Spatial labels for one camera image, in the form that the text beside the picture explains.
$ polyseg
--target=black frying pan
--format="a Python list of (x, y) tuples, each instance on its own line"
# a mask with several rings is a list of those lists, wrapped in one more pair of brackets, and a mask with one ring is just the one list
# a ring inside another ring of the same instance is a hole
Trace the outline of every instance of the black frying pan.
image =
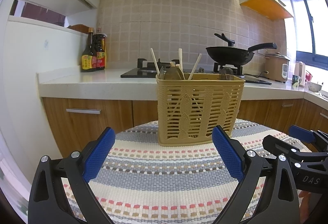
[(228, 42), (229, 47), (207, 47), (206, 51), (215, 62), (223, 66), (243, 66), (251, 61), (254, 56), (254, 51), (266, 48), (277, 49), (275, 43), (261, 43), (254, 45), (247, 50), (234, 48), (232, 46), (235, 41), (228, 39), (224, 33), (222, 33), (222, 35), (215, 33), (214, 35), (221, 38), (223, 41)]

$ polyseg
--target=white countertop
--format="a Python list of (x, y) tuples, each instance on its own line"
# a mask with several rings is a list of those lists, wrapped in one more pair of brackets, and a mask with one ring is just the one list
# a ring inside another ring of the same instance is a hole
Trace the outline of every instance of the white countertop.
[[(106, 100), (157, 100), (156, 80), (121, 78), (128, 69), (106, 69), (100, 72), (77, 73), (39, 84), (41, 97), (106, 99)], [(292, 87), (290, 82), (269, 81), (272, 85), (245, 83), (242, 100), (271, 100), (304, 98), (328, 110), (328, 100), (307, 87)]]

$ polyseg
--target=mug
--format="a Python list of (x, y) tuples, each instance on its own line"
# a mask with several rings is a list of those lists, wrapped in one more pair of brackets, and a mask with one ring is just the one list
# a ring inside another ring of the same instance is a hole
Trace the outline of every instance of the mug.
[(292, 78), (292, 86), (293, 87), (298, 87), (299, 84), (301, 83), (302, 81), (302, 78), (298, 75), (293, 75), (293, 78)]

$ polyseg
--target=beige plastic basket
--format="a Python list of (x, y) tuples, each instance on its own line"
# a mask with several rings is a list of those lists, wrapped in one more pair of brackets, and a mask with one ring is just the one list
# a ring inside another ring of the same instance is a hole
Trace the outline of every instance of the beige plastic basket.
[(193, 75), (191, 81), (157, 80), (158, 143), (185, 146), (212, 142), (212, 129), (221, 125), (230, 136), (244, 80), (220, 80), (224, 75)]

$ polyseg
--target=sauce bottle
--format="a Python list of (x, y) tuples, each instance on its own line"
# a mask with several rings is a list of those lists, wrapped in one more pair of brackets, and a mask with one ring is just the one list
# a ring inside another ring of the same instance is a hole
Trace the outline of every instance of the sauce bottle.
[(97, 68), (97, 52), (92, 43), (93, 28), (89, 28), (89, 35), (87, 40), (87, 46), (82, 53), (82, 72), (94, 72)]
[(103, 70), (106, 66), (105, 37), (106, 35), (101, 33), (101, 28), (97, 28), (97, 33), (93, 36), (97, 52), (97, 70)]

